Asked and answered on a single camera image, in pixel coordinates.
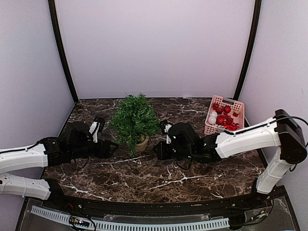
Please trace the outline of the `small green christmas tree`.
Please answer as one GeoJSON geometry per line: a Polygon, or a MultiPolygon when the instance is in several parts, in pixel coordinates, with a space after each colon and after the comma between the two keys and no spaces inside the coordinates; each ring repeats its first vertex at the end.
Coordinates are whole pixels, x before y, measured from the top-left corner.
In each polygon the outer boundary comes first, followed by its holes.
{"type": "Polygon", "coordinates": [[[119,102],[110,126],[117,134],[117,142],[126,144],[130,154],[135,155],[136,146],[158,132],[159,121],[146,96],[140,93],[127,95],[119,102]]]}

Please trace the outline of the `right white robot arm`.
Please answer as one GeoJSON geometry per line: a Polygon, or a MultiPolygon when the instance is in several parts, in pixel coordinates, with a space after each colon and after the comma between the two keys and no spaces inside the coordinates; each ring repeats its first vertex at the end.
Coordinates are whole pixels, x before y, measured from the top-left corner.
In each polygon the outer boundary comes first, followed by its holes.
{"type": "Polygon", "coordinates": [[[272,191],[290,167],[303,162],[307,155],[307,144],[296,116],[290,116],[283,109],[264,122],[240,129],[224,130],[200,138],[189,123],[170,124],[160,122],[166,141],[159,142],[153,150],[159,160],[189,159],[199,163],[212,163],[235,154],[276,147],[276,152],[264,172],[257,178],[255,191],[246,197],[250,209],[257,208],[264,201],[264,194],[272,191]]]}

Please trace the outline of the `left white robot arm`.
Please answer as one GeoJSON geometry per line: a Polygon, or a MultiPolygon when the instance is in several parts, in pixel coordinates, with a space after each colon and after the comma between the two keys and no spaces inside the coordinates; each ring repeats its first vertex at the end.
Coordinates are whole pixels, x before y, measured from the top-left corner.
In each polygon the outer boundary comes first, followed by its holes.
{"type": "Polygon", "coordinates": [[[68,206],[61,186],[54,179],[29,179],[10,174],[11,171],[33,167],[54,167],[72,160],[109,158],[118,144],[99,139],[105,125],[103,118],[94,119],[91,126],[84,122],[69,122],[58,137],[46,137],[33,145],[4,149],[0,152],[0,193],[33,197],[49,201],[58,210],[68,206]]]}

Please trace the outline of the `pink plastic basket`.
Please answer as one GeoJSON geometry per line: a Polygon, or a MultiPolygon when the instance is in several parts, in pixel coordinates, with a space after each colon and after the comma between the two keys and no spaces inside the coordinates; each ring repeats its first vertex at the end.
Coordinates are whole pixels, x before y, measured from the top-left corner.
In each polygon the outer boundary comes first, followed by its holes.
{"type": "Polygon", "coordinates": [[[205,119],[204,134],[243,129],[244,111],[244,103],[214,95],[205,119]]]}

